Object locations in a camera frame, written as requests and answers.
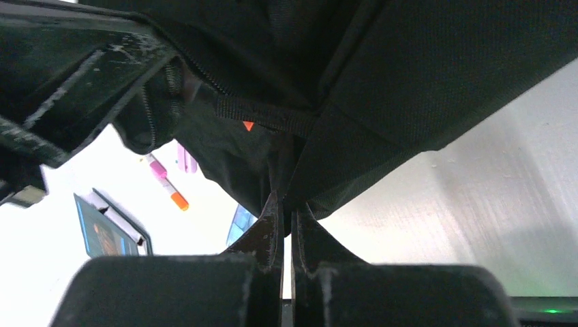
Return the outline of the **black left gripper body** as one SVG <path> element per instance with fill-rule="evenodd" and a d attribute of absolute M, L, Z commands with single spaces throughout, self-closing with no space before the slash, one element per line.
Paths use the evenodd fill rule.
<path fill-rule="evenodd" d="M 1 203 L 47 194 L 58 168 L 176 55 L 141 18 L 64 1 L 1 2 Z"/>

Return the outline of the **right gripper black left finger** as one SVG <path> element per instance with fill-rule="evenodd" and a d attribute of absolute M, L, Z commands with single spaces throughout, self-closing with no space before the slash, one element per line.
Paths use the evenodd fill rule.
<path fill-rule="evenodd" d="M 284 223 L 272 192 L 218 255 L 100 257 L 72 279 L 53 326 L 280 326 Z"/>

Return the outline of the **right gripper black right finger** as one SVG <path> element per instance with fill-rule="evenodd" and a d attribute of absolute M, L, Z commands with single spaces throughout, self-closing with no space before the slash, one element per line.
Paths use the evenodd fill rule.
<path fill-rule="evenodd" d="M 295 326 L 518 326 L 484 268 L 370 264 L 324 229 L 308 206 L 292 214 Z"/>

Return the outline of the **black student backpack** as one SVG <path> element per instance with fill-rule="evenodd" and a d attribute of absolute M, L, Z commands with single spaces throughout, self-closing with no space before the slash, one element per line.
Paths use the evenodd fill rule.
<path fill-rule="evenodd" d="M 251 213 L 331 213 L 577 57 L 576 1 L 90 1 L 202 81 L 173 136 Z M 243 121 L 253 122 L 247 131 Z"/>

